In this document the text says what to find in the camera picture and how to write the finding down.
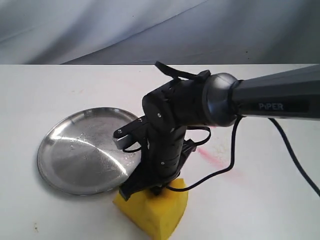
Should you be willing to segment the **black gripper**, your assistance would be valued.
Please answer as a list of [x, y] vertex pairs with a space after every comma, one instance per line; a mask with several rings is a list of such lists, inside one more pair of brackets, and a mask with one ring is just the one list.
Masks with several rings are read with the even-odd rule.
[[159, 133], [148, 124], [140, 163], [119, 187], [119, 194], [125, 201], [144, 190], [159, 196], [178, 177], [187, 157], [195, 149], [190, 140], [185, 141], [186, 131], [187, 127], [181, 126]]

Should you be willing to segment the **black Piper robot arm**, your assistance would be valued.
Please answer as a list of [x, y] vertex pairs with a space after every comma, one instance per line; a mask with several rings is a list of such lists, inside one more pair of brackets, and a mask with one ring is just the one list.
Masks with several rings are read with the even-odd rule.
[[186, 140], [188, 130], [232, 127], [244, 117], [318, 120], [320, 67], [313, 65], [248, 80], [209, 70], [192, 74], [161, 62], [155, 66], [171, 80], [142, 99], [143, 116], [113, 134], [118, 149], [140, 145], [141, 159], [120, 185], [124, 200], [150, 190], [158, 195], [176, 179], [200, 142]]

